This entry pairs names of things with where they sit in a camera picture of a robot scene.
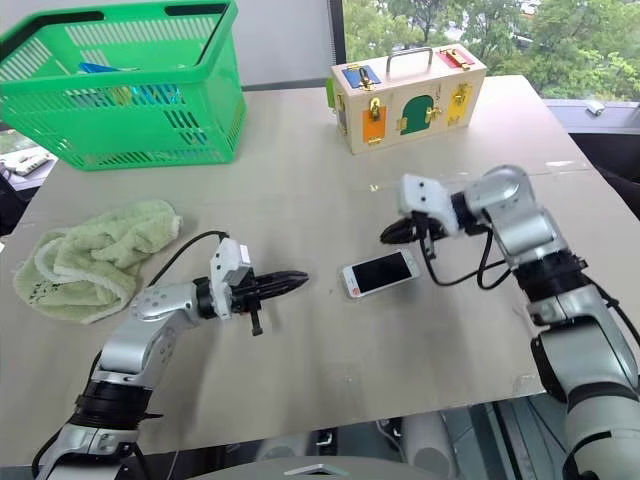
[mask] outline metal handle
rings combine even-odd
[[[431,47],[420,47],[413,48],[411,50],[400,50],[399,52],[393,52],[387,57],[387,75],[391,71],[391,60],[395,57],[399,57],[401,55],[409,55],[411,53],[420,53],[420,52],[429,52],[429,67],[431,66],[431,62],[433,61],[433,48]]]

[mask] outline phone screen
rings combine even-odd
[[[362,293],[399,282],[411,276],[409,267],[400,252],[360,263],[352,268],[358,282],[358,288]]]

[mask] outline white smartphone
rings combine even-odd
[[[360,298],[420,276],[418,264],[406,249],[342,269],[351,298]]]

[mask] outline green plastic basket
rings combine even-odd
[[[0,39],[0,117],[82,170],[228,163],[246,111],[236,15],[195,0],[27,18]]]

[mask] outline green foliage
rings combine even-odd
[[[347,57],[453,43],[445,32],[457,25],[489,74],[525,75],[543,97],[640,99],[639,2],[542,0],[532,17],[520,3],[343,0]]]
[[[345,0],[344,31],[347,61],[355,62],[388,55],[421,41],[420,29],[404,15],[394,15],[376,0]]]
[[[519,0],[468,0],[464,10],[468,23],[461,40],[471,53],[490,69],[513,54],[513,33],[522,23]]]

